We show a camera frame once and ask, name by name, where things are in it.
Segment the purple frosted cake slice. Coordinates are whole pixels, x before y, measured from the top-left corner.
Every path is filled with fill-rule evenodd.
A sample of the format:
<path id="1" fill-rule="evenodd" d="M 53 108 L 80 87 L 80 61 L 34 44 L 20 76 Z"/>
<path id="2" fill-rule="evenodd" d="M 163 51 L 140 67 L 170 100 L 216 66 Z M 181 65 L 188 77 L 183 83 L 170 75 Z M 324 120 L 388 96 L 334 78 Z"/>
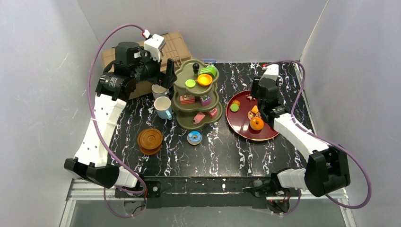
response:
<path id="1" fill-rule="evenodd" d="M 208 95 L 200 96 L 200 103 L 202 106 L 208 106 L 212 102 L 212 98 Z"/>

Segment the green three-tier serving stand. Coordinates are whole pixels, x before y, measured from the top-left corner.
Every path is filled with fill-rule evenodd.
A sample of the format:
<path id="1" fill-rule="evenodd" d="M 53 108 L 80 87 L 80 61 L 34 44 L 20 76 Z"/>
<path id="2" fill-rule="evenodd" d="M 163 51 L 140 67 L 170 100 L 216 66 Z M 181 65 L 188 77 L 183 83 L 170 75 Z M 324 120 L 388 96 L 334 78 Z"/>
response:
<path id="1" fill-rule="evenodd" d="M 178 124 L 186 130 L 200 130 L 222 116 L 218 94 L 220 73 L 212 64 L 191 59 L 175 71 L 172 107 Z"/>

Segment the red round lacquer tray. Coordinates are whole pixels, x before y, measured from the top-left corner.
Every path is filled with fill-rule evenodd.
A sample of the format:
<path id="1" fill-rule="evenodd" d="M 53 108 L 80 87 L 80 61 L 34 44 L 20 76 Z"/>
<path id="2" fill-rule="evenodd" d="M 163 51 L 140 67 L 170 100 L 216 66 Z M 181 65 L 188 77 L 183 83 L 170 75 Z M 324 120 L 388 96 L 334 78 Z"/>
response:
<path id="1" fill-rule="evenodd" d="M 251 109 L 256 105 L 257 100 L 249 101 L 246 99 L 250 96 L 250 90 L 241 91 L 235 94 L 226 106 L 226 119 L 230 128 L 238 135 L 253 141 L 266 141 L 278 136 L 278 132 L 274 131 L 267 123 L 260 131 L 255 131 L 250 127 L 250 120 L 254 117 L 261 117 L 260 112 L 251 113 Z M 234 100 L 240 101 L 239 110 L 236 113 L 230 111 L 230 105 Z"/>

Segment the orange glazed donut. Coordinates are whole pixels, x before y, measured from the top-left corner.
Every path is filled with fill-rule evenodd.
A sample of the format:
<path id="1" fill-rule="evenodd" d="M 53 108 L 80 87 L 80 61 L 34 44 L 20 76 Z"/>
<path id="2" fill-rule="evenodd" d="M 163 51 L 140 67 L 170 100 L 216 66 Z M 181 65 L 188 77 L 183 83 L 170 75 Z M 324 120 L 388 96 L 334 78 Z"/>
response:
<path id="1" fill-rule="evenodd" d="M 254 117 L 250 120 L 250 127 L 255 131 L 260 131 L 264 127 L 264 121 L 260 117 Z"/>

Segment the green cube sweet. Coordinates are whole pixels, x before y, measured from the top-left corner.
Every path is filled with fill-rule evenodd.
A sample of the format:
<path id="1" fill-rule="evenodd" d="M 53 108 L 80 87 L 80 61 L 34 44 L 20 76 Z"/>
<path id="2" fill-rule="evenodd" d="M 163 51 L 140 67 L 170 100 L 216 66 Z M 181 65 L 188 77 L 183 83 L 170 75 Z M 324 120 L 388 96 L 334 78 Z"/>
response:
<path id="1" fill-rule="evenodd" d="M 214 79 L 217 75 L 217 69 L 213 65 L 209 65 L 205 68 L 202 68 L 199 71 L 199 74 L 208 74 Z"/>

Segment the red layered cake square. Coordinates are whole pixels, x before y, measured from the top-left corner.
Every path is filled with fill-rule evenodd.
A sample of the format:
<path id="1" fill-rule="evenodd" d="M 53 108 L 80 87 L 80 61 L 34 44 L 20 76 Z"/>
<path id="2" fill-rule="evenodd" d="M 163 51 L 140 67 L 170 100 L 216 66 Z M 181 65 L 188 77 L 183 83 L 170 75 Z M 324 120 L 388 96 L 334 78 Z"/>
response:
<path id="1" fill-rule="evenodd" d="M 180 103 L 182 105 L 193 104 L 193 103 L 195 103 L 195 96 L 193 96 L 193 95 L 180 96 Z"/>

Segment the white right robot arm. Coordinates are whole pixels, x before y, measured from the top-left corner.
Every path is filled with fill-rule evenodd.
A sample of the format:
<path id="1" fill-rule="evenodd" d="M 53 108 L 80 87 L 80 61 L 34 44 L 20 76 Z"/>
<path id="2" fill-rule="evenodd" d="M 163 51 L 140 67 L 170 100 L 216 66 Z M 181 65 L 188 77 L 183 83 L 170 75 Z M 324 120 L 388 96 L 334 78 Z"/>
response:
<path id="1" fill-rule="evenodd" d="M 284 136 L 307 161 L 305 169 L 272 173 L 269 188 L 309 190 L 321 197 L 350 184 L 347 155 L 316 137 L 279 102 L 277 76 L 255 77 L 251 97 L 256 98 L 261 119 Z"/>

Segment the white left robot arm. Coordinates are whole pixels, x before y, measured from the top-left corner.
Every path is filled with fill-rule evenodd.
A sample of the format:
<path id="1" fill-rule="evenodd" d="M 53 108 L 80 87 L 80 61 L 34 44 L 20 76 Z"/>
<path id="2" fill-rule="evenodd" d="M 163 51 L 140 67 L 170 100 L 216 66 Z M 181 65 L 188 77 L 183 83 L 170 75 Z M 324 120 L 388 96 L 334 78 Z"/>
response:
<path id="1" fill-rule="evenodd" d="M 64 168 L 80 178 L 104 188 L 135 188 L 140 177 L 126 165 L 108 163 L 109 144 L 121 112 L 137 84 L 148 81 L 170 88 L 176 81 L 174 60 L 167 59 L 166 72 L 161 72 L 161 51 L 165 42 L 146 40 L 142 46 L 121 42 L 115 48 L 115 60 L 104 69 L 96 86 L 94 101 L 89 101 L 91 119 L 84 139 Z"/>

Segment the blue frosted donut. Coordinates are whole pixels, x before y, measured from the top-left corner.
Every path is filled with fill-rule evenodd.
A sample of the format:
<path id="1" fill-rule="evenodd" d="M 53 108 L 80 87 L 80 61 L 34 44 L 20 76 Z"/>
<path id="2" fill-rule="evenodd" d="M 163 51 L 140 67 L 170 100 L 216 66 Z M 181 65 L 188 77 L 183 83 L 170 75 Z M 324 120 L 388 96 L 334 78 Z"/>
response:
<path id="1" fill-rule="evenodd" d="M 191 131 L 187 136 L 187 141 L 193 146 L 199 145 L 202 141 L 202 135 L 198 131 Z"/>

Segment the pink sprinkled cake slice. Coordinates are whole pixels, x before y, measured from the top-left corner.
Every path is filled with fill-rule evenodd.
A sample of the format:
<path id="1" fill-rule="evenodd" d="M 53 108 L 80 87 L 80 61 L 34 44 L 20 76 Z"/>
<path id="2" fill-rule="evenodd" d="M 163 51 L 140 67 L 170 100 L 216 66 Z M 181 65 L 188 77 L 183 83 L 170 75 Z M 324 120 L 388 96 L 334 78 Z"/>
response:
<path id="1" fill-rule="evenodd" d="M 207 114 L 208 114 L 208 116 L 209 116 L 211 119 L 213 119 L 213 118 L 215 118 L 215 117 L 217 116 L 217 114 L 218 114 L 218 109 L 217 109 L 217 108 L 214 108 L 214 109 L 208 111 Z"/>

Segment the pink swirl roll cake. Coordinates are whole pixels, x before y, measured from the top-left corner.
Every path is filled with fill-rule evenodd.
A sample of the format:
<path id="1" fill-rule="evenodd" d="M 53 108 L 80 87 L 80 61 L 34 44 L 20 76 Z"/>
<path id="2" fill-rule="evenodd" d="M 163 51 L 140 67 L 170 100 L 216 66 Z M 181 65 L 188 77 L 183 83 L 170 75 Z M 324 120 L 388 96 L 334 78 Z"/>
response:
<path id="1" fill-rule="evenodd" d="M 205 118 L 205 114 L 203 113 L 203 112 L 198 112 L 195 116 L 194 116 L 194 118 L 193 118 L 193 120 L 192 120 L 192 123 L 193 123 L 193 125 L 198 125 L 198 124 L 200 124 L 201 122 L 202 122 L 202 120 Z"/>

